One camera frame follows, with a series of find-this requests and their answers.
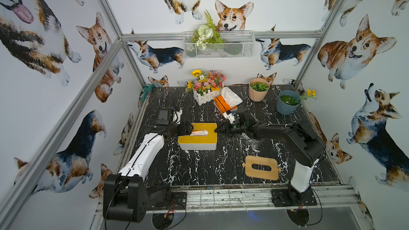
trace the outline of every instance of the wire basket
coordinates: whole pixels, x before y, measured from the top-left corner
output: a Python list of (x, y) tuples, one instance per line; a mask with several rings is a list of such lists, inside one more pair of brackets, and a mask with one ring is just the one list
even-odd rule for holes
[(233, 59), (250, 58), (255, 42), (252, 31), (219, 32), (226, 43), (209, 43), (206, 49), (192, 43), (193, 32), (183, 33), (183, 42), (188, 59)]

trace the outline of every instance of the black cable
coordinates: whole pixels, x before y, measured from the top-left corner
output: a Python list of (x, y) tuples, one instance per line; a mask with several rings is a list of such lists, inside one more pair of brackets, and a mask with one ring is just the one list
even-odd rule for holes
[(322, 220), (322, 203), (321, 203), (320, 197), (317, 195), (317, 193), (315, 192), (315, 190), (314, 190), (313, 188), (311, 188), (311, 190), (315, 193), (315, 196), (318, 198), (318, 201), (320, 202), (321, 218), (320, 218), (320, 220), (319, 220), (317, 223), (308, 224), (308, 225), (305, 225), (305, 226), (313, 226), (313, 225), (316, 225), (316, 224), (318, 224), (319, 222), (321, 222), (321, 220)]

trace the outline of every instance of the yellow flower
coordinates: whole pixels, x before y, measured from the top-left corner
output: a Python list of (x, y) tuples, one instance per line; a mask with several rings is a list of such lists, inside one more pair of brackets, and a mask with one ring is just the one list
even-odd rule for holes
[(200, 70), (200, 69), (196, 69), (196, 70), (193, 70), (193, 72), (192, 73), (190, 73), (192, 76), (194, 76), (194, 77), (198, 77), (199, 75), (201, 75), (202, 74), (202, 70)]

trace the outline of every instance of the black marble surface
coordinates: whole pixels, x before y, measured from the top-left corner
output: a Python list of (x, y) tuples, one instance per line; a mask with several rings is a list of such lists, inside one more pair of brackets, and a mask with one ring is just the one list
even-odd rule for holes
[[(243, 99), (239, 107), (246, 107), (260, 121), (285, 124), (300, 119), (307, 120), (302, 106), (287, 116), (279, 114), (276, 110), (275, 105), (279, 92), (292, 89), (290, 85), (272, 86), (261, 102), (249, 99), (248, 86), (230, 86), (230, 89)], [(199, 106), (193, 98), (193, 92), (186, 93), (183, 87), (155, 88), (149, 98), (132, 153), (142, 142), (148, 125), (156, 119), (158, 110), (173, 106), (182, 108), (182, 117), (190, 122), (215, 122), (219, 125), (224, 121), (213, 101)], [(150, 186), (163, 181), (171, 186), (232, 185), (243, 187), (248, 184), (266, 186), (265, 184), (280, 184), (289, 181), (294, 171), (295, 161), (292, 153), (286, 149), (282, 141), (246, 141), (245, 137), (239, 138), (218, 135), (215, 151), (183, 151), (177, 144), (177, 138), (172, 138), (155, 157), (146, 176), (145, 185)], [(246, 176), (242, 163), (248, 155), (276, 159), (278, 166), (282, 169), (279, 180), (271, 181)], [(328, 185), (339, 182), (326, 158), (315, 167), (313, 182)]]

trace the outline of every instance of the dog tongue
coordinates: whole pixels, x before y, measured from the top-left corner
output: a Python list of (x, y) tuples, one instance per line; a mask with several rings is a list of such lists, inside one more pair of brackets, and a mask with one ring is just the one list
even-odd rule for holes
[(27, 9), (23, 4), (18, 4), (16, 7), (13, 8), (13, 12), (25, 23), (32, 23), (34, 20), (33, 15), (31, 14), (30, 10)]

